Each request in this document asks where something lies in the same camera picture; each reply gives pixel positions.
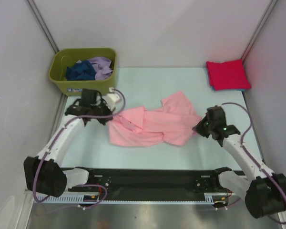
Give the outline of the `pink t shirt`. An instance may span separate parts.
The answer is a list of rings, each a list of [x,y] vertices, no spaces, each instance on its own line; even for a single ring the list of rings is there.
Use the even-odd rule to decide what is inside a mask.
[[[110,143],[116,146],[185,145],[202,120],[181,91],[162,99],[162,107],[124,110],[107,123]]]

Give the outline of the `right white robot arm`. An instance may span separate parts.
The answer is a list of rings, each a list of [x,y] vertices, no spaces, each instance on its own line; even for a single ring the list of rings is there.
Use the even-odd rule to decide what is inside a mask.
[[[222,106],[207,108],[204,118],[193,130],[217,141],[245,174],[241,177],[228,167],[216,169],[210,179],[213,190],[225,188],[235,193],[256,219],[286,211],[286,176],[276,174],[249,152],[244,142],[245,133],[226,123]]]

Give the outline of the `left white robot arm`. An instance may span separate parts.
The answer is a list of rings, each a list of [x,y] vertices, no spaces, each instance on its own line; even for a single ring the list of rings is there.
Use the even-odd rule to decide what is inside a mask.
[[[60,197],[65,190],[75,186],[92,190],[96,179],[89,175],[87,169],[63,170],[62,161],[75,137],[90,120],[97,119],[104,125],[112,119],[119,100],[114,88],[110,88],[106,95],[83,89],[81,97],[66,109],[61,125],[48,144],[35,157],[29,156],[24,160],[27,189],[53,197]]]

